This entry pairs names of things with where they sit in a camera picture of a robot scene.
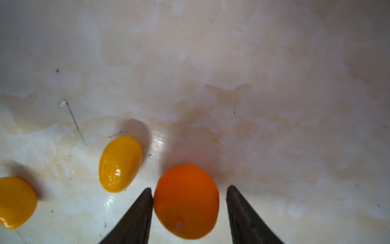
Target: yellow fruit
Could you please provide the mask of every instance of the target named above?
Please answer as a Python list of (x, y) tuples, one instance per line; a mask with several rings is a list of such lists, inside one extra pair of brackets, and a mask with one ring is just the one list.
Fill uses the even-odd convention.
[(123, 191), (135, 178), (142, 162), (141, 144), (131, 136), (114, 139), (104, 149), (99, 179), (109, 192)]
[(38, 197), (32, 187), (21, 178), (0, 178), (0, 224), (15, 229), (34, 213)]

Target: glossy fruit skin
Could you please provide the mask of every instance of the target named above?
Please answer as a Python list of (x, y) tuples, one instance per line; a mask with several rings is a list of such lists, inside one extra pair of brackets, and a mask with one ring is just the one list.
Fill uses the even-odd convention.
[(173, 234), (184, 239), (199, 239), (208, 234), (217, 221), (218, 187), (200, 167), (176, 166), (158, 180), (154, 210)]
[(109, 192), (123, 191), (135, 178), (142, 162), (141, 144), (131, 136), (121, 136), (104, 149), (99, 164), (99, 180)]
[(0, 178), (0, 224), (15, 229), (34, 213), (38, 197), (34, 189), (17, 177)]

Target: scratch mark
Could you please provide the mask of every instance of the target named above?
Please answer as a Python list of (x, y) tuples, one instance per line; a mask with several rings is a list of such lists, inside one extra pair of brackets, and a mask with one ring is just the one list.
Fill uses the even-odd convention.
[(236, 114), (236, 110), (235, 110), (235, 109), (233, 110), (233, 114), (234, 114), (236, 117), (238, 117), (238, 118), (240, 118), (241, 120), (243, 120), (240, 116), (238, 116), (238, 115)]
[(65, 105), (68, 106), (69, 112), (71, 113), (71, 116), (72, 116), (72, 119), (73, 119), (73, 123), (74, 123), (75, 126), (76, 126), (77, 132), (78, 132), (78, 134), (80, 135), (81, 140), (83, 140), (83, 142), (84, 142), (85, 145), (87, 146), (87, 143), (85, 142), (83, 136), (81, 135), (80, 129), (78, 128), (76, 119), (74, 118), (74, 115), (73, 115), (73, 113), (72, 113), (72, 110), (71, 110), (71, 107), (69, 106), (68, 101), (66, 101), (65, 99), (63, 99), (63, 100), (61, 101), (61, 103), (60, 103), (60, 108), (63, 108)]
[(16, 232), (18, 233), (18, 235), (20, 236), (20, 238), (22, 238), (23, 242), (24, 242), (25, 244), (27, 244), (27, 242), (24, 240), (24, 238), (20, 235), (19, 231), (16, 230)]
[(96, 134), (96, 133), (94, 133), (94, 134), (98, 135), (98, 136), (101, 136), (101, 137), (105, 137), (105, 138), (112, 138), (112, 137), (115, 137), (115, 136), (117, 136), (117, 135), (119, 135), (119, 134), (121, 134), (123, 132), (127, 132), (127, 130), (126, 131), (120, 131), (120, 132), (118, 132), (118, 133), (116, 133), (115, 135), (112, 135), (112, 136), (103, 136), (103, 135), (99, 135), (99, 134)]

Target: yellow-orange oval fruit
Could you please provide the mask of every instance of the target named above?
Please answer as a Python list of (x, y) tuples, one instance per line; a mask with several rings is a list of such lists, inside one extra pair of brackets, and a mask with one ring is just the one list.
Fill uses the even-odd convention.
[(212, 177), (193, 164), (182, 164), (158, 180), (154, 211), (161, 223), (184, 239), (199, 239), (217, 221), (219, 192)]
[(15, 229), (34, 213), (38, 197), (34, 189), (17, 177), (0, 178), (0, 224)]
[(141, 144), (131, 136), (121, 136), (104, 149), (99, 179), (109, 192), (123, 191), (135, 178), (142, 162)]

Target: stained white surface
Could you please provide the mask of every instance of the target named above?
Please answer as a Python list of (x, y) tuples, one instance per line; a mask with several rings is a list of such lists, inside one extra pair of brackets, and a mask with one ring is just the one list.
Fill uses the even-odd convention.
[[(388, 13), (363, 0), (0, 0), (0, 176), (24, 167), (41, 195), (0, 243), (98, 243), (183, 162), (218, 184), (218, 222), (190, 242), (154, 215), (151, 244), (231, 242), (230, 184), (286, 244), (388, 243)], [(111, 194), (99, 158), (125, 134), (145, 160)]]

